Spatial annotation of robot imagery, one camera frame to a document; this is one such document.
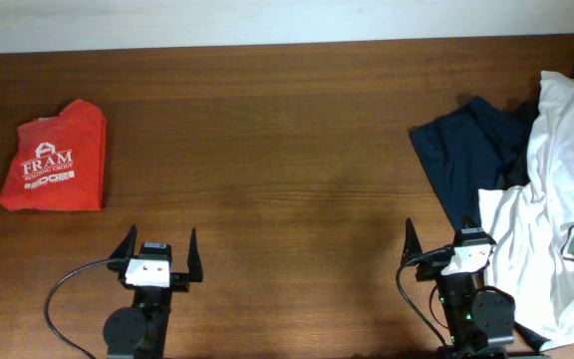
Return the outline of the white t-shirt green print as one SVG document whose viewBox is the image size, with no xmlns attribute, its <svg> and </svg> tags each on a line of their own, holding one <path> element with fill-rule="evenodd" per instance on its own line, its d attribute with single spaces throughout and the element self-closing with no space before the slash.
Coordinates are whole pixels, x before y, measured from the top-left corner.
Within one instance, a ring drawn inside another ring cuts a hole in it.
<svg viewBox="0 0 574 359">
<path fill-rule="evenodd" d="M 574 80 L 544 71 L 540 86 L 528 183 L 482 189 L 478 204 L 497 242 L 486 284 L 512 295 L 516 322 L 551 349 L 574 343 Z"/>
</svg>

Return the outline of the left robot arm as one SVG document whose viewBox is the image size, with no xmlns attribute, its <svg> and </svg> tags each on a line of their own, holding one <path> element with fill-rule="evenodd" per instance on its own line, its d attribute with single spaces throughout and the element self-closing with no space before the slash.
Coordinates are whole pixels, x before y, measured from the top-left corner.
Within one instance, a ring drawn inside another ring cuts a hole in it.
<svg viewBox="0 0 574 359">
<path fill-rule="evenodd" d="M 104 324 L 109 358 L 161 358 L 172 296 L 203 280 L 195 230 L 189 239 L 186 272 L 171 270 L 169 244 L 145 242 L 136 249 L 137 235 L 137 228 L 132 226 L 107 264 L 122 287 L 134 293 L 132 304 L 114 311 Z"/>
</svg>

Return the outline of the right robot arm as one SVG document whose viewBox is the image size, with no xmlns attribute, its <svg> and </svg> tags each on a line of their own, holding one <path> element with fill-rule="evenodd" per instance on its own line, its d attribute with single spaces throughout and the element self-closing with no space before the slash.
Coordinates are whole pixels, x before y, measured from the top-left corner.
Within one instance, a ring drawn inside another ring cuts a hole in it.
<svg viewBox="0 0 574 359">
<path fill-rule="evenodd" d="M 518 359 L 525 353 L 511 353 L 507 347 L 515 341 L 516 303 L 513 296 L 482 283 L 483 270 L 489 265 L 496 241 L 466 217 L 464 228 L 454 234 L 453 242 L 423 251 L 413 221 L 406 219 L 405 242 L 396 286 L 403 300 L 437 337 L 439 358 Z M 425 317 L 403 288 L 401 277 L 408 268 L 416 270 L 416 281 L 432 281 L 449 336 L 444 337 Z"/>
</svg>

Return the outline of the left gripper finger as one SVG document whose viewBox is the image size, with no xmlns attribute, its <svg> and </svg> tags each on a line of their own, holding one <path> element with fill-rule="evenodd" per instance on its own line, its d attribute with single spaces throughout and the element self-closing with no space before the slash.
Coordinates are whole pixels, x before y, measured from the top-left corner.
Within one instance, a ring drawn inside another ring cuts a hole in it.
<svg viewBox="0 0 574 359">
<path fill-rule="evenodd" d="M 188 268 L 188 281 L 189 282 L 202 282 L 203 281 L 203 268 L 198 251 L 197 233 L 194 227 L 191 231 L 190 242 L 187 255 L 187 268 Z"/>
<path fill-rule="evenodd" d="M 131 226 L 126 237 L 109 256 L 107 269 L 110 271 L 125 270 L 135 254 L 138 229 L 135 224 Z"/>
</svg>

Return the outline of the navy blue t-shirt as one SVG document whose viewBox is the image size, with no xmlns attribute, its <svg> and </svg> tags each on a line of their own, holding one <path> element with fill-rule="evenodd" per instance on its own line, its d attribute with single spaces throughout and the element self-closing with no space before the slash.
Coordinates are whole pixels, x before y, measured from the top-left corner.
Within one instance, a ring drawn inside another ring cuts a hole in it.
<svg viewBox="0 0 574 359">
<path fill-rule="evenodd" d="M 519 156 L 517 147 L 530 133 L 510 112 L 482 97 L 410 130 L 421 165 L 455 230 L 463 228 L 464 212 L 481 223 L 478 192 L 496 189 L 499 171 Z"/>
</svg>

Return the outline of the red folded t-shirt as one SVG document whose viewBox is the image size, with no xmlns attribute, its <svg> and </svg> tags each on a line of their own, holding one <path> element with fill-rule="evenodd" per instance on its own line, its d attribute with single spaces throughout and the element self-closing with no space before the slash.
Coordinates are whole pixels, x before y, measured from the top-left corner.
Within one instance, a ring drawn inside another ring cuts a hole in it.
<svg viewBox="0 0 574 359">
<path fill-rule="evenodd" d="M 54 117 L 17 128 L 18 146 L 0 191 L 11 211 L 102 208 L 107 119 L 76 100 Z"/>
</svg>

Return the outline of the black t-shirt white lettering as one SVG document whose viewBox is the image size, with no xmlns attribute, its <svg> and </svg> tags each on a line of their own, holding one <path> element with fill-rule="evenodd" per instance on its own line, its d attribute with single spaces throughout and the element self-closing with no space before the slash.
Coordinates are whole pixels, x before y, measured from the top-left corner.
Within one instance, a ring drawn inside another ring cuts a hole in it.
<svg viewBox="0 0 574 359">
<path fill-rule="evenodd" d="M 574 80 L 574 67 L 570 78 Z M 510 112 L 510 115 L 525 124 L 527 133 L 529 134 L 534 121 L 539 116 L 538 99 L 532 102 L 522 103 L 514 111 Z M 526 135 L 524 144 L 517 147 L 520 150 L 519 156 L 499 171 L 495 182 L 496 189 L 508 189 L 515 185 L 526 185 L 529 183 L 526 159 L 528 134 Z"/>
</svg>

